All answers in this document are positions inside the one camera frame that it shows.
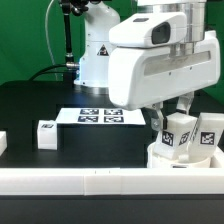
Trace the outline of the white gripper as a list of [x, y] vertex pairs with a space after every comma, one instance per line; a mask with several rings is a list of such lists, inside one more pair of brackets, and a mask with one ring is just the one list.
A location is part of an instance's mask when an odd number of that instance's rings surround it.
[[109, 98], [126, 110], [146, 107], [151, 128], [161, 131], [167, 129], [163, 101], [180, 96], [176, 110], [188, 114], [192, 91], [216, 84], [219, 77], [220, 47], [214, 31], [207, 31], [188, 55], [172, 55], [168, 47], [117, 48], [109, 59]]

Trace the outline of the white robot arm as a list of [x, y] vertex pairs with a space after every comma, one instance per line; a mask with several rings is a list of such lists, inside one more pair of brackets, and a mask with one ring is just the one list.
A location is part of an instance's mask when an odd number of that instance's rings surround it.
[[148, 107], [155, 129], [167, 127], [161, 103], [177, 97], [189, 111], [194, 92], [218, 82], [220, 47], [204, 29], [207, 0], [137, 0], [139, 10], [122, 21], [100, 0], [78, 10], [85, 14], [86, 50], [74, 83], [107, 91], [117, 107]]

